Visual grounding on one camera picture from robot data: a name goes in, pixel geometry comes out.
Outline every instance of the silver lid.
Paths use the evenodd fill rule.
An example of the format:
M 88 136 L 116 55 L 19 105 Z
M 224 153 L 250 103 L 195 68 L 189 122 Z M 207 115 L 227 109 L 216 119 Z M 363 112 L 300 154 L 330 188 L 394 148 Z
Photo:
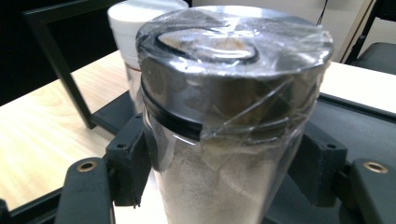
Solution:
M 144 95 L 172 116 L 208 129 L 285 128 L 309 114 L 332 39 L 273 10 L 197 7 L 147 22 L 136 48 Z

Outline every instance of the chair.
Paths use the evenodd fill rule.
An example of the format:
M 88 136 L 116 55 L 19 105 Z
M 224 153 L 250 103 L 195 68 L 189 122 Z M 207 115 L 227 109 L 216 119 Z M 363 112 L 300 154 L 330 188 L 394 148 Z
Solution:
M 374 43 L 359 56 L 361 47 L 370 32 L 375 18 L 386 21 L 396 21 L 396 1 L 375 1 L 363 31 L 356 41 L 356 44 L 352 47 L 352 51 L 346 58 L 345 64 L 396 75 L 396 63 L 394 60 L 396 58 L 396 44 L 382 42 Z
M 99 125 L 111 133 L 117 133 L 134 115 L 128 92 L 92 114 L 71 72 L 117 50 L 106 12 L 118 2 L 120 0 L 77 0 L 24 12 L 86 126 Z

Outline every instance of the crinkled plastic wrap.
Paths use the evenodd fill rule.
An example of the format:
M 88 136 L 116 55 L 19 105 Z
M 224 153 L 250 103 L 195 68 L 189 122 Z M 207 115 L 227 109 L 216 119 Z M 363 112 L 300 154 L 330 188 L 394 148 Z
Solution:
M 175 182 L 166 177 L 179 172 L 177 176 L 188 179 L 196 169 L 212 174 L 203 177 L 207 183 L 200 188 L 206 190 L 198 191 L 218 195 L 220 200 L 212 201 L 217 206 L 233 205 L 205 208 L 209 199 L 192 197 L 193 211 L 183 212 L 193 213 L 188 216 L 195 219 L 205 217 L 198 223 L 261 221 L 318 97 L 332 56 L 329 34 L 273 10 L 198 7 L 146 23 L 138 32 L 136 48 L 143 98 L 157 144 L 162 142 L 162 156 L 154 159 L 159 164 L 154 168 L 161 172 L 165 198 L 188 201 L 178 201 L 175 189 L 198 190 L 199 180 Z M 194 147 L 183 145 L 189 139 Z M 194 156 L 177 159 L 177 142 Z M 238 199 L 227 201 L 233 194 Z M 214 211 L 226 215 L 210 219 Z

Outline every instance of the black cable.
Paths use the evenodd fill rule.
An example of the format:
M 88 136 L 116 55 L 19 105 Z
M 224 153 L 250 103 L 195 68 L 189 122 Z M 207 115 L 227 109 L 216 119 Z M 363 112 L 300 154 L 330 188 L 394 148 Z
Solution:
M 323 15 L 324 15 L 324 11 L 326 10 L 326 6 L 327 6 L 327 2 L 328 2 L 328 1 L 329 1 L 329 0 L 326 0 L 325 3 L 324 3 L 324 7 L 323 7 L 323 10 L 322 10 L 322 12 L 321 12 L 321 14 L 320 14 L 320 16 L 319 16 L 317 25 L 320 25 L 320 24 L 321 24 L 321 21 L 322 21 L 322 19 L 323 19 Z

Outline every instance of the light wood tabletop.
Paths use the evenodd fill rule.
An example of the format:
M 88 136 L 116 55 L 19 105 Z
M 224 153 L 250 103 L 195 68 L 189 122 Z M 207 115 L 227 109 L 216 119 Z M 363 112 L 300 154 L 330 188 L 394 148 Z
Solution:
M 128 90 L 118 52 L 74 73 L 92 112 Z M 321 91 L 396 113 L 396 76 L 332 63 Z M 0 107 L 0 198 L 14 209 L 60 188 L 67 168 L 83 158 L 102 157 L 114 138 L 85 127 L 59 80 Z M 117 208 L 117 223 L 166 223 L 153 175 L 142 207 Z

